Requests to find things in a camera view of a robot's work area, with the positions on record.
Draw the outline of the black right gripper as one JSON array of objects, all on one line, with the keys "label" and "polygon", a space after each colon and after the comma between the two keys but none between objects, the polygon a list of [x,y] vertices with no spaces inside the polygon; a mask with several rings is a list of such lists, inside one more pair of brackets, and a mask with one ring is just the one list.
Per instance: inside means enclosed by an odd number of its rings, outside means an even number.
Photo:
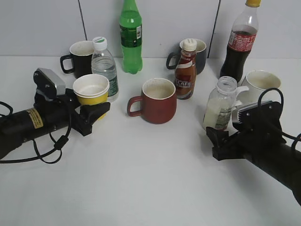
[{"label": "black right gripper", "polygon": [[245,154],[261,152],[269,146],[285,144],[282,135],[269,129],[264,124],[263,117],[260,117],[259,122],[247,121],[233,125],[237,132],[231,136],[228,131],[206,127],[206,135],[213,143],[213,157],[219,161],[243,159]]}]

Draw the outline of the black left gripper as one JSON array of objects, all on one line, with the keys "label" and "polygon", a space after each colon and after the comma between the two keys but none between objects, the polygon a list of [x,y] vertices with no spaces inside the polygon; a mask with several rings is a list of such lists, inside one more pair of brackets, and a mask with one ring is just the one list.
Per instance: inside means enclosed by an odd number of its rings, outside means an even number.
[{"label": "black left gripper", "polygon": [[83,136],[92,133],[92,125],[105,115],[111,107],[109,102],[96,105],[82,105],[80,115],[75,111],[79,107],[72,89],[66,93],[49,99],[40,90],[36,90],[34,108],[38,111],[43,126],[34,130],[34,136],[43,136],[50,132],[65,128],[71,123],[71,127]]}]

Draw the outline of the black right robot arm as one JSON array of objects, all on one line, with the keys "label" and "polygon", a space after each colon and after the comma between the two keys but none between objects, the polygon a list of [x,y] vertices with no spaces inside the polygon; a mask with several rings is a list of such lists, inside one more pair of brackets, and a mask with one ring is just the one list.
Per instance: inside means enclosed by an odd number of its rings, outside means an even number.
[{"label": "black right robot arm", "polygon": [[301,201],[301,153],[293,153],[282,135],[263,123],[263,113],[268,121],[280,129],[282,107],[279,102],[264,101],[261,109],[249,104],[236,109],[233,127],[236,133],[206,128],[213,143],[213,157],[218,160],[246,159],[278,182],[289,188],[296,201]]}]

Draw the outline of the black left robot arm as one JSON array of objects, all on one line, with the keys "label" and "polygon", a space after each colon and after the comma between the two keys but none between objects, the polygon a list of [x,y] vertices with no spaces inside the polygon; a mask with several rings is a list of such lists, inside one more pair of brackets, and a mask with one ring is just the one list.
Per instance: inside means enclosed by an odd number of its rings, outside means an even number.
[{"label": "black left robot arm", "polygon": [[[1,102],[1,105],[9,109],[8,115],[0,116],[0,162],[2,164],[22,163],[34,160],[43,161],[55,151],[61,151],[69,140],[72,129],[82,136],[92,133],[92,125],[110,110],[110,103],[104,102],[96,105],[81,105],[72,89],[67,89],[65,94],[56,96],[52,100],[46,99],[42,94],[36,93],[33,108],[17,113],[13,108]],[[34,141],[46,134],[67,128],[67,131],[59,139],[51,137],[54,147],[47,153],[41,154],[37,144],[33,147],[35,157],[5,160],[11,151],[19,148],[23,143]]]}]

